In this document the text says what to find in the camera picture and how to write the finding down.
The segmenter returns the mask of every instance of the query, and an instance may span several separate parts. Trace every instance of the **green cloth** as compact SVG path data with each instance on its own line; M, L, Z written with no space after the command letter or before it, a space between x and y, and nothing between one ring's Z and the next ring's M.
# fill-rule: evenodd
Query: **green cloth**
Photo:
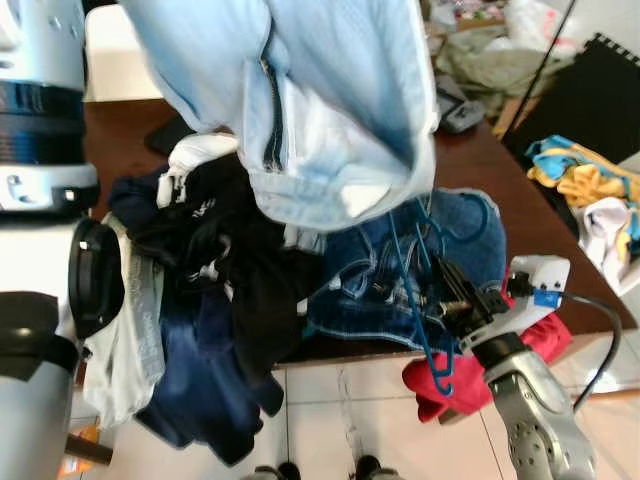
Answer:
M454 33L447 39L436 61L438 69L451 75L469 98L484 104L489 118L500 115L507 98L524 96L544 58L544 53L536 50L485 51L491 41L506 35L504 26ZM544 92L556 73L571 63L572 59L550 58L533 96Z

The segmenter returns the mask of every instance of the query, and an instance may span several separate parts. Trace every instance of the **tile floor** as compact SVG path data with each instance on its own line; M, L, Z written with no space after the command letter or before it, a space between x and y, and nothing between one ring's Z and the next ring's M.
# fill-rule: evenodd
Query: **tile floor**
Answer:
M553 367L577 392L601 360L606 341ZM72 480L237 480L261 464L297 462L304 480L348 480L354 459L373 453L406 480L515 480L504 426L493 406L442 427L420 424L400 373L409 358L291 368L276 377L287 406L265 419L256 448L232 469L203 446L177 451L135 422L104 432L114 446L109 468ZM627 334L603 388L640 387L640 332ZM76 395L73 425L95 412ZM597 452L598 480L640 480L640 397L591 400L578 415Z

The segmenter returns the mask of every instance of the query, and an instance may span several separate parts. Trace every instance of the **person's foot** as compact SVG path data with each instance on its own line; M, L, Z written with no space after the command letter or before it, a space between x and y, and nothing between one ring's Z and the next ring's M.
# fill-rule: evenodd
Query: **person's foot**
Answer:
M356 465L356 480L367 480L373 472L382 468L380 462L373 455L365 455Z
M300 470L291 462L285 462L280 465L278 472L287 480L300 480Z

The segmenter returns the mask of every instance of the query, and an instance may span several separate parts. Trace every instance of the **dark blue jeans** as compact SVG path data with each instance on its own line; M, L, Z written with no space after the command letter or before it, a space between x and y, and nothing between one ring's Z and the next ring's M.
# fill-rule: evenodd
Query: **dark blue jeans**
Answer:
M167 278L160 322L166 371L138 420L175 447L206 443L224 463L239 462L262 428L260 409L269 415L280 409L280 385L271 376L247 385L231 338L231 305L221 288L178 300Z
M430 265L418 255L416 201L404 203L391 215L430 346L446 350L450 337L438 319L438 291L431 281ZM454 262L476 288L499 287L506 265L506 236L490 198L483 192L438 189L432 192L426 210L434 222L456 237L476 237L459 243L444 236L444 251L440 251L435 229L422 228L427 249ZM483 216L487 219L484 228ZM324 285L309 305L309 321L320 332L422 348L387 215L328 236Z

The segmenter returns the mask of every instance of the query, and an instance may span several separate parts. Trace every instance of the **wooden table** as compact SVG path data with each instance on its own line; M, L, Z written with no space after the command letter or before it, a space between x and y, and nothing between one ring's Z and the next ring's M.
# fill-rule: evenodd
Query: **wooden table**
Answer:
M143 137L174 115L163 100L86 104L87 160L97 167L102 184L100 202L94 210L96 218L106 212L106 199L115 178L148 173L166 162L144 146ZM488 125L456 136L438 133L436 151L437 186L478 188L499 205L509 258L519 254L568 258L571 273L567 289L612 305L621 313L623 327L635 328L627 309ZM611 330L607 319L593 308L564 302L559 315L574 335L572 352ZM336 362L403 352L407 352L404 347L390 342L316 337L287 363Z

